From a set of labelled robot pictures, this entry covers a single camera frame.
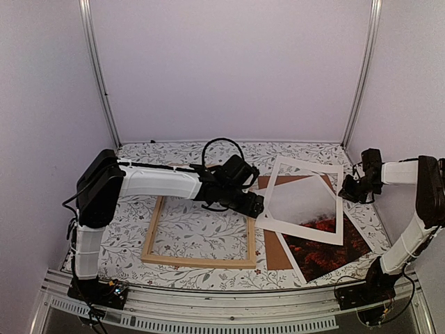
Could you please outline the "white mat board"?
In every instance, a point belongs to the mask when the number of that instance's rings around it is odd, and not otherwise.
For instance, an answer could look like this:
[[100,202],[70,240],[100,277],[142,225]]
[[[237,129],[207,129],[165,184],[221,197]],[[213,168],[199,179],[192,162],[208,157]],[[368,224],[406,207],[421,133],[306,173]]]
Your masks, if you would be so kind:
[[[308,172],[276,184],[286,167]],[[343,166],[315,164],[278,156],[264,194],[264,211],[255,225],[264,230],[326,244],[343,244],[343,200],[338,196]]]

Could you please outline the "red forest landscape photo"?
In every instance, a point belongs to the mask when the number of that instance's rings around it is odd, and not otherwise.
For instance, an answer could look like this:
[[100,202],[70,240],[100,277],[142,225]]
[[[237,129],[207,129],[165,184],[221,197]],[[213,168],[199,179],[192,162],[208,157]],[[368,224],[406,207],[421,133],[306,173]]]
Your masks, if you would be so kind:
[[284,235],[286,248],[307,282],[331,273],[371,252],[367,240],[355,227],[347,211],[343,212],[341,246]]

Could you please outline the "clear acrylic glazing sheet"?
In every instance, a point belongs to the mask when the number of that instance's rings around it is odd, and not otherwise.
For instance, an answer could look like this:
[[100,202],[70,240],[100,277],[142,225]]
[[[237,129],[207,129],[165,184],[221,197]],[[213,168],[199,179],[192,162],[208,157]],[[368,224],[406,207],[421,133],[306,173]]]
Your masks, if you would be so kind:
[[166,197],[158,220],[153,255],[245,260],[248,219],[232,210],[210,212],[191,200]]

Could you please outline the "light wooden picture frame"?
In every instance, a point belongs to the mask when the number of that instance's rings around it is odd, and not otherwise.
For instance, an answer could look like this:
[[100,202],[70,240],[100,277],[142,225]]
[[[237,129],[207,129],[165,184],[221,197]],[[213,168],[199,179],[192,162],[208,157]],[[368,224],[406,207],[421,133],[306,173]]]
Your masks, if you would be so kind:
[[127,189],[122,189],[122,195],[151,195],[157,196],[152,219],[146,234],[141,260],[152,264],[162,264],[180,267],[216,268],[216,269],[253,269],[256,267],[256,245],[254,235],[254,220],[247,216],[247,258],[245,260],[213,260],[205,258],[179,258],[153,255],[152,247],[163,201],[166,196],[204,201],[208,203],[208,190],[212,187],[220,189],[237,189],[226,184],[223,166],[206,167],[192,165],[189,169],[178,166],[154,166],[133,164],[128,167],[126,177]]

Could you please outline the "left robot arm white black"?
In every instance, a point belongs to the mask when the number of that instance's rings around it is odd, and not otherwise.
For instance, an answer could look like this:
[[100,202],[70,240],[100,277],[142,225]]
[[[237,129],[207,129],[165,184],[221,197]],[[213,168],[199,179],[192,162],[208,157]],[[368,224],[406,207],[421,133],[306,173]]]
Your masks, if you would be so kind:
[[250,218],[264,210],[264,198],[250,190],[259,170],[241,155],[224,164],[204,162],[187,167],[138,163],[102,150],[76,184],[76,193],[62,205],[74,214],[74,277],[76,290],[89,302],[103,296],[98,275],[102,235],[113,220],[118,200],[127,196],[169,196],[202,202],[207,210],[220,205]]

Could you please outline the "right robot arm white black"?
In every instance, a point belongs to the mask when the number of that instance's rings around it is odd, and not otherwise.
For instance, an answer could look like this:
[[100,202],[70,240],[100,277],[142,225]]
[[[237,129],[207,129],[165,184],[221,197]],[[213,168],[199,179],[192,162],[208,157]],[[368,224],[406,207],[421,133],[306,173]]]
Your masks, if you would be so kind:
[[438,232],[444,229],[444,159],[427,155],[384,162],[378,149],[361,153],[362,174],[347,175],[339,196],[360,204],[371,204],[384,186],[412,186],[414,199],[410,222],[393,246],[375,260],[359,289],[365,303],[375,303],[393,285],[405,267],[418,258]]

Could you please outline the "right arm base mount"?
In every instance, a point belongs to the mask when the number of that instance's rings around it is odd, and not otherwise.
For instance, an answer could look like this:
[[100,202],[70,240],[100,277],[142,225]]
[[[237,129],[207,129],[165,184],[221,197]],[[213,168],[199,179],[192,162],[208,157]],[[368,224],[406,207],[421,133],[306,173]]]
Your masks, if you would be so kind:
[[[341,310],[349,310],[374,303],[389,301],[396,296],[394,286],[401,274],[383,273],[379,266],[370,268],[365,281],[358,285],[334,289],[334,295]],[[359,320],[367,326],[378,326],[383,323],[389,308],[380,304],[358,312]]]

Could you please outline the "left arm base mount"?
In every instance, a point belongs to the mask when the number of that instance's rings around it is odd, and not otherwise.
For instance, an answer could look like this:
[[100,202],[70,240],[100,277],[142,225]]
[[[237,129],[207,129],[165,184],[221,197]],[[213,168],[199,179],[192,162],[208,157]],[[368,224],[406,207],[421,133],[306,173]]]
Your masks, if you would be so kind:
[[129,285],[114,279],[102,282],[98,277],[82,280],[75,273],[67,295],[89,305],[100,305],[107,308],[123,310],[127,301]]

